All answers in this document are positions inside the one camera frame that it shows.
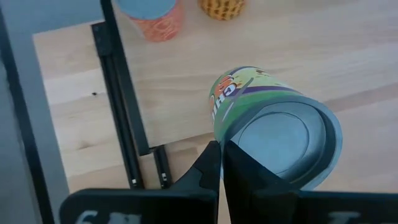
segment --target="orange can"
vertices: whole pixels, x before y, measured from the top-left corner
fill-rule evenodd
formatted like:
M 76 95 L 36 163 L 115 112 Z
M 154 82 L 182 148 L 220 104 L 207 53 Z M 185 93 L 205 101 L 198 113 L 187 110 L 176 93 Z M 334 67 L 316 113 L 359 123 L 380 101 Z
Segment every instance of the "orange can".
M 201 9 L 213 19 L 228 21 L 240 15 L 246 0 L 198 0 Z
M 118 0 L 144 38 L 162 42 L 175 37 L 182 28 L 184 16 L 181 0 Z

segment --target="green label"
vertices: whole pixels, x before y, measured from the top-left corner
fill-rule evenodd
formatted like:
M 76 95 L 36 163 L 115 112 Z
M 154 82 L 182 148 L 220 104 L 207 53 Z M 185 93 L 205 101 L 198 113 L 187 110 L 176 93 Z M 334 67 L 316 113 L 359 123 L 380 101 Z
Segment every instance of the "green label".
M 214 134 L 221 141 L 240 115 L 256 103 L 284 95 L 301 95 L 263 69 L 245 66 L 220 76 L 210 91 Z

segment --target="yellow can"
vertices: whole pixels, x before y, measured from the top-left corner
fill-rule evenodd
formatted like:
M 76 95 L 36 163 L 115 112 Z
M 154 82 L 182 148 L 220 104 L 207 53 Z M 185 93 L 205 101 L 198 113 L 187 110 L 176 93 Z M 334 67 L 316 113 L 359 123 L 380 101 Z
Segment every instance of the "yellow can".
M 228 21 L 240 15 L 246 0 L 198 0 L 200 7 L 210 17 Z

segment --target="purple stripe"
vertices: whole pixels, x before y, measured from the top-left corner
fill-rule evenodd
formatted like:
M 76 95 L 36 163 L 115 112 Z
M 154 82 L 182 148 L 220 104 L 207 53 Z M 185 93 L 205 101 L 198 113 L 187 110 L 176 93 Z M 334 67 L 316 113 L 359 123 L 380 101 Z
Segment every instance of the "purple stripe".
M 240 89 L 237 88 L 235 89 L 231 94 L 228 96 L 234 96 Z M 292 90 L 291 88 L 283 87 L 283 86 L 252 86 L 252 87 L 247 87 L 242 94 L 246 93 L 253 93 L 257 91 L 269 91 L 269 90 L 285 90 L 285 91 L 293 91 L 296 93 L 300 93 L 298 91 Z
M 229 75 L 233 75 L 233 74 L 235 74 L 237 71 L 242 70 L 242 69 L 244 69 L 244 68 L 257 68 L 257 67 L 254 67 L 254 66 L 243 66 L 243 67 L 235 68 L 234 70 L 232 70 L 232 71 L 229 73 Z

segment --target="can label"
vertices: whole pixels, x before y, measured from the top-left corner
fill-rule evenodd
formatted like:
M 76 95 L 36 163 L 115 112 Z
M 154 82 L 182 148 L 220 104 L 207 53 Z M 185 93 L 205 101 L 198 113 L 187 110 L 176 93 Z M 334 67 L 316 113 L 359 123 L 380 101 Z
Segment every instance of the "can label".
M 184 20 L 181 0 L 176 1 L 174 8 L 166 15 L 153 20 L 143 20 L 130 17 L 138 28 L 140 35 L 153 42 L 170 40 L 182 27 Z
M 215 139 L 221 141 L 232 123 L 258 102 L 285 95 L 301 95 L 261 68 L 238 67 L 220 76 L 210 91 Z

